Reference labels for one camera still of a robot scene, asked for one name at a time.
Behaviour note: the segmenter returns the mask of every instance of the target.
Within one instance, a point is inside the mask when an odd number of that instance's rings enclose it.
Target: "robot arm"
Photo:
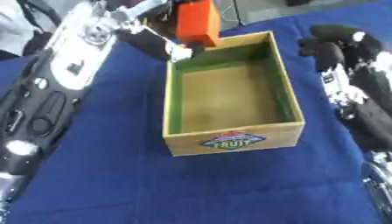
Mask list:
[[[385,223],[392,223],[392,54],[370,34],[343,25],[314,25],[299,41],[313,56],[335,115],[367,160],[363,183]]]
[[[124,40],[159,60],[190,59],[194,50],[159,35],[139,18],[170,0],[146,0],[108,10],[106,1],[77,4],[0,101],[0,223],[72,117],[108,57]]]

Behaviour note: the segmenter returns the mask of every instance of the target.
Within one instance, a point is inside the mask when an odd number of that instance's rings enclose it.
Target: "silver metal part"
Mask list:
[[[363,184],[384,223],[392,223],[392,162],[386,152],[374,152],[362,166]]]
[[[332,104],[346,107],[350,102],[363,104],[368,96],[359,88],[350,85],[349,76],[343,65],[338,64],[321,74],[325,93]]]

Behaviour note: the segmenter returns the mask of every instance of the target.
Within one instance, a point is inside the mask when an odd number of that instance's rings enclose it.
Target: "blue tablecloth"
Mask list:
[[[319,23],[354,25],[392,44],[387,0],[222,33],[275,33],[306,119],[297,147],[171,157],[161,137],[165,64],[119,44],[10,223],[379,223],[361,185],[361,152],[334,119],[312,59],[298,57],[297,39]],[[24,63],[0,63],[0,89]]]

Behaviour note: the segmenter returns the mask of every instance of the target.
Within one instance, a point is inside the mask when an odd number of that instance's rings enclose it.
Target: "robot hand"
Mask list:
[[[299,40],[313,56],[336,116],[364,151],[392,150],[392,54],[372,35],[344,25],[319,24]]]

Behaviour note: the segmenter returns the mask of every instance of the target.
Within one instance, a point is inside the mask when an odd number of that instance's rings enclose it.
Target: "box label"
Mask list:
[[[231,131],[207,140],[201,143],[201,145],[215,149],[233,151],[251,144],[259,143],[265,139],[265,137],[247,134],[243,131]]]

